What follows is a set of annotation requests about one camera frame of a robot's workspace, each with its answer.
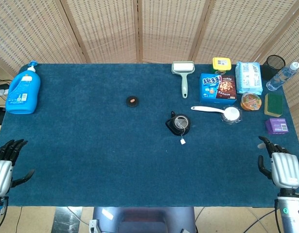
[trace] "small purple box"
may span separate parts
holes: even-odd
[[[269,134],[285,134],[289,132],[284,118],[271,118],[265,122]]]

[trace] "silver robotic hand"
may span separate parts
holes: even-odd
[[[14,181],[12,179],[15,162],[18,159],[20,150],[26,144],[27,141],[24,141],[24,139],[18,141],[11,140],[4,146],[0,147],[0,214],[3,206],[5,206],[3,220],[8,208],[9,197],[7,196],[7,193],[10,188],[16,187],[19,184],[28,181],[35,172],[35,170],[30,170],[25,177]]]
[[[267,148],[271,171],[264,167],[263,156],[258,157],[259,171],[280,189],[275,200],[275,209],[279,208],[285,233],[299,233],[299,161],[287,149],[273,144],[267,138],[259,136]]]

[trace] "white spoon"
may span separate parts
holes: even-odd
[[[219,108],[211,108],[206,106],[193,106],[192,110],[202,111],[202,112],[218,112],[224,114],[224,117],[229,121],[237,120],[240,116],[240,112],[235,107],[228,107],[225,110]]]

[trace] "blue carpet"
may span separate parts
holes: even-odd
[[[195,66],[183,99],[181,78],[170,64],[38,65],[35,113],[6,114],[0,132],[0,146],[29,141],[14,178],[36,169],[30,181],[10,191],[10,205],[273,206],[279,190],[258,171],[259,154],[270,167],[266,150],[257,148],[258,136],[299,157],[286,100],[286,135],[267,135],[264,102],[227,125],[220,114],[190,110],[200,105],[199,76],[210,70]],[[125,104],[130,95],[139,97],[135,108]],[[171,111],[191,119],[185,145],[165,126]]]

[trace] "white bottle cap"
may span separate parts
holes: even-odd
[[[33,72],[36,72],[34,66],[28,67],[27,70],[31,70],[31,71],[33,71]]]
[[[290,65],[291,70],[297,70],[299,68],[299,63],[298,62],[292,62]]]

